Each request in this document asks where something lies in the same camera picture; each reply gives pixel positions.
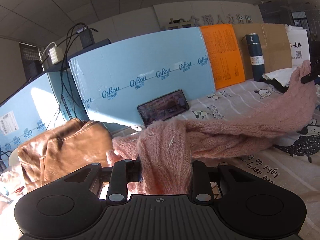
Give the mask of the pink knitted sweater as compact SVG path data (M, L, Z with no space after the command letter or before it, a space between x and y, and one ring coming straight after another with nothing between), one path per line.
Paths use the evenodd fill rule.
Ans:
M116 137L107 153L109 165L140 158L143 183L139 194L185 194L194 158L233 158L255 154L276 138L302 129L312 118L317 94L313 82L301 83L311 71L304 61L291 75L286 93L248 116L234 120L157 121L135 135Z

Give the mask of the white tote bag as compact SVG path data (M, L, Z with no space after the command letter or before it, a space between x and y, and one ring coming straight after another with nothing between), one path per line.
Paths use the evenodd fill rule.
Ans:
M285 25L285 29L290 43L292 66L299 67L305 60L310 60L307 31L288 24Z

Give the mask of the brown cardboard box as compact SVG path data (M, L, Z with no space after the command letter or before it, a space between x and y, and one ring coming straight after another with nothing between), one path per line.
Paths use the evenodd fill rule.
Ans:
M285 25L272 23L235 24L233 29L240 49L246 79L253 78L251 61L245 35L259 36L263 51L265 72L291 68L292 56Z

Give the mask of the white folded garment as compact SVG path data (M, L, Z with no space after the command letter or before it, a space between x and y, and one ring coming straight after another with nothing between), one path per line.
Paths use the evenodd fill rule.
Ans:
M273 72L264 73L262 78L268 81L277 81L282 87L289 87L291 75L296 69L297 67L275 70Z

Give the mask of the brown leather jacket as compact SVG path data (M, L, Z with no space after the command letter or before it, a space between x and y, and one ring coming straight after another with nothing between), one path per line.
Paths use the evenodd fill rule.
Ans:
M102 123L74 118L24 142L17 155L31 192L91 163L107 167L110 150L112 136Z

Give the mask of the black folded garment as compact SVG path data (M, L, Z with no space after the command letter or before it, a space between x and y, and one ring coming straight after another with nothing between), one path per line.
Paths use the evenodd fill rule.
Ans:
M279 91L280 93L286 93L288 90L287 86L283 86L279 81L275 80L275 79L265 79L265 78L260 78L259 80L260 82L266 83L268 85L271 85L272 87L274 87L277 91Z

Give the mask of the dark blue vacuum bottle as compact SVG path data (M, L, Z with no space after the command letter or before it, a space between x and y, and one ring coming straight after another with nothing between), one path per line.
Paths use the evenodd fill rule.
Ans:
M263 50L260 44L259 35L256 33L246 34L246 39L249 58L252 66L254 81L260 82L265 73L265 63L263 57Z

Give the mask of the smartphone playing video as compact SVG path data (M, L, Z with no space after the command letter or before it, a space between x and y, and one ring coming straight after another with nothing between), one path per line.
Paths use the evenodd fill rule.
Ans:
M189 104L181 89L165 94L137 107L145 127L156 121L171 119L189 110Z

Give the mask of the light blue Cabou box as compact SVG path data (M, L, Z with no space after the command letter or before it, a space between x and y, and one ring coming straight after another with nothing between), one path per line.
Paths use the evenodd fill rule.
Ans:
M1 105L1 150L13 151L68 120L103 122L111 132L143 122L138 106L181 90L187 100L215 92L199 28L129 38L76 55Z

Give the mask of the orange box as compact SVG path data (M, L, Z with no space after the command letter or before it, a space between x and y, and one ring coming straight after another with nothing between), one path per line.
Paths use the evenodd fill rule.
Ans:
M216 89L246 80L238 41L231 24L206 25L200 28Z

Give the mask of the cartoon print bed sheet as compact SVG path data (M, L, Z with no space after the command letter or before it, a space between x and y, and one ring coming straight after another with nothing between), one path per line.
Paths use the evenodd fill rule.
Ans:
M1 175L1 239L319 239L319 166L271 149L306 132L316 87L231 121L157 121L112 138L73 119Z

